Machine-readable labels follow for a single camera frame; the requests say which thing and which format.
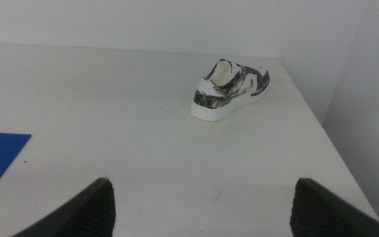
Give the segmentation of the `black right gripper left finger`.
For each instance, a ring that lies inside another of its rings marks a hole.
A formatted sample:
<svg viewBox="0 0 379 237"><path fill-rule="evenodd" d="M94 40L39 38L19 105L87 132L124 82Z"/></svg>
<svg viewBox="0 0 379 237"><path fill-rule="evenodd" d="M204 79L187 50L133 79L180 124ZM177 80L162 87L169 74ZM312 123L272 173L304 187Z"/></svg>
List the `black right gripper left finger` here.
<svg viewBox="0 0 379 237"><path fill-rule="evenodd" d="M98 178L58 209L15 236L112 236L115 221L113 185L108 178Z"/></svg>

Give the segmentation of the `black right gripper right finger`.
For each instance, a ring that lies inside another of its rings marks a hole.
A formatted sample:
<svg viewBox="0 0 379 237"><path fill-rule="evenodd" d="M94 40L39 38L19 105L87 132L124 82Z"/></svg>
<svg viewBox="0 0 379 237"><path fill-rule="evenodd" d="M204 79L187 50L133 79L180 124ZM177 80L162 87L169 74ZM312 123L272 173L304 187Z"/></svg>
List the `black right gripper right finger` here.
<svg viewBox="0 0 379 237"><path fill-rule="evenodd" d="M311 178L300 178L290 217L295 237L378 237L379 222Z"/></svg>

